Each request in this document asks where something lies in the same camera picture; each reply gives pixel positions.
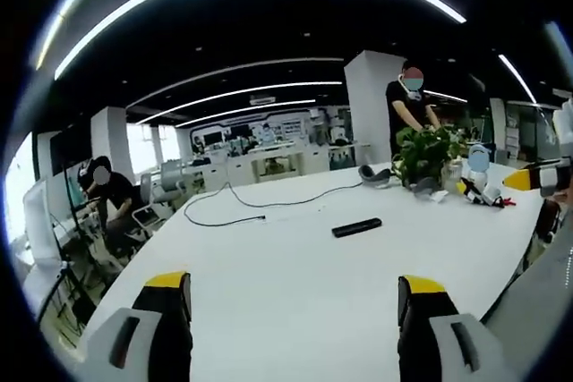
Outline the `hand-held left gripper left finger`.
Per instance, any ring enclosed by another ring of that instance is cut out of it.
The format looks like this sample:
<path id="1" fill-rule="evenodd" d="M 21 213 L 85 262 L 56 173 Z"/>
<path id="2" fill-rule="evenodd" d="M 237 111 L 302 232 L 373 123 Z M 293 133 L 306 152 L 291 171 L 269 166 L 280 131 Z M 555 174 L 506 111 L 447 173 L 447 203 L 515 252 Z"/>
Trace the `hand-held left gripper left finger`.
<path id="1" fill-rule="evenodd" d="M 189 381 L 191 276 L 151 278 L 133 305 L 116 310 L 89 338 L 84 381 Z"/>

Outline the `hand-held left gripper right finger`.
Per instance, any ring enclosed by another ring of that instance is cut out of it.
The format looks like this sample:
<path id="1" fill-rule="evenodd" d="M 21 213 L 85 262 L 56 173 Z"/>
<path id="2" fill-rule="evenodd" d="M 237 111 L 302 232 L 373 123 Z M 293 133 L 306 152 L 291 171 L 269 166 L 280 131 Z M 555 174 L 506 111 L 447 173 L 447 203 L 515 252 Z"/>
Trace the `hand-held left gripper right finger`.
<path id="1" fill-rule="evenodd" d="M 499 340 L 429 278 L 398 278 L 398 332 L 402 381 L 517 380 Z"/>

